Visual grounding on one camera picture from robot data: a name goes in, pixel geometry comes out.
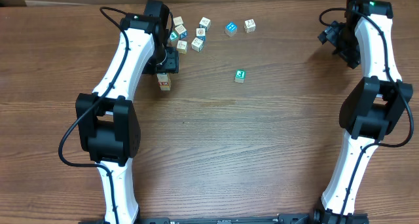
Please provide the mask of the number 3 wooden block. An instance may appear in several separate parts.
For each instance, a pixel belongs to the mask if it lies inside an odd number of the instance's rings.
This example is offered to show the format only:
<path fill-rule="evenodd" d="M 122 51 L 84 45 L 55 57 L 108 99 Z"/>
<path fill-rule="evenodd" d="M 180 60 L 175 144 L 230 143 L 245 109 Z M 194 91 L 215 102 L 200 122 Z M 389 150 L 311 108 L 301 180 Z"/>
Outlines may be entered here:
<path fill-rule="evenodd" d="M 156 74 L 159 82 L 169 82 L 170 81 L 170 75 L 167 73 L 157 73 Z"/>

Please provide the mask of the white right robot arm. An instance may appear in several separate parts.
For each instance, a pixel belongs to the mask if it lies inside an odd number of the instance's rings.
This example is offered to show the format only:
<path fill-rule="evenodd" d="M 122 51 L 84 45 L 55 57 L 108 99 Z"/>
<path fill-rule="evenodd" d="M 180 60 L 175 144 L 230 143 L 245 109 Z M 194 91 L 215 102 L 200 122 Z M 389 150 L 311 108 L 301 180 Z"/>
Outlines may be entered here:
<path fill-rule="evenodd" d="M 368 223 L 365 214 L 355 214 L 355 199 L 368 163 L 403 113 L 409 118 L 407 144 L 414 133 L 409 106 L 411 84 L 397 70 L 392 47 L 393 10 L 389 2 L 346 0 L 345 22 L 325 24 L 318 39 L 330 42 L 334 53 L 350 68 L 362 68 L 362 78 L 340 108 L 339 125 L 344 130 L 342 148 L 332 178 L 321 195 L 321 208 L 313 223 Z"/>

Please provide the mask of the red E wooden block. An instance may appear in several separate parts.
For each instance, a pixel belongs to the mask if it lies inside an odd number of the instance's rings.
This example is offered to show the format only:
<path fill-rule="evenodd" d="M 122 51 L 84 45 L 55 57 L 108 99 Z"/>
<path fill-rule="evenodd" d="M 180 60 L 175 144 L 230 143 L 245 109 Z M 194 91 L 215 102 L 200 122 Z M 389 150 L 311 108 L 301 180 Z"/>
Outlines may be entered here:
<path fill-rule="evenodd" d="M 159 81 L 159 86 L 170 86 L 171 87 L 171 82 L 170 81 Z"/>

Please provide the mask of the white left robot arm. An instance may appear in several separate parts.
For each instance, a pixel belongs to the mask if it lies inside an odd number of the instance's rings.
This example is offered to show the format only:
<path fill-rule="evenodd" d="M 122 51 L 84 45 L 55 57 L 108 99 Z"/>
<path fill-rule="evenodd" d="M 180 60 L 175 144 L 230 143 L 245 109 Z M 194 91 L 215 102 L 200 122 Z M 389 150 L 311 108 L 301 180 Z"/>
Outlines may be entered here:
<path fill-rule="evenodd" d="M 139 223 L 132 164 L 141 130 L 133 99 L 143 74 L 178 73 L 179 53 L 168 46 L 167 25 L 172 22 L 161 1 L 147 1 L 143 14 L 125 13 L 117 23 L 120 40 L 107 73 L 92 93 L 76 100 L 81 147 L 103 185 L 106 212 L 101 223 Z"/>

